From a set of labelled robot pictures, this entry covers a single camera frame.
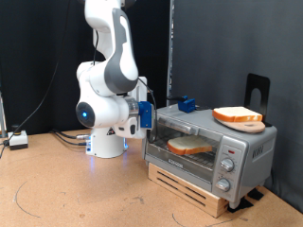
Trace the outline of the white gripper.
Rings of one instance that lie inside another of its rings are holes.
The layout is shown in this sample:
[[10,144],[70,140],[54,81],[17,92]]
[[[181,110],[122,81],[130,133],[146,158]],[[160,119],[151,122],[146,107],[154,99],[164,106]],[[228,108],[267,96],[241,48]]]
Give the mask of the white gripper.
[[129,117],[134,119],[131,126],[134,127],[134,134],[132,138],[142,139],[146,136],[145,114],[146,102],[147,102],[147,79],[145,77],[139,77],[137,84],[128,95],[129,99]]

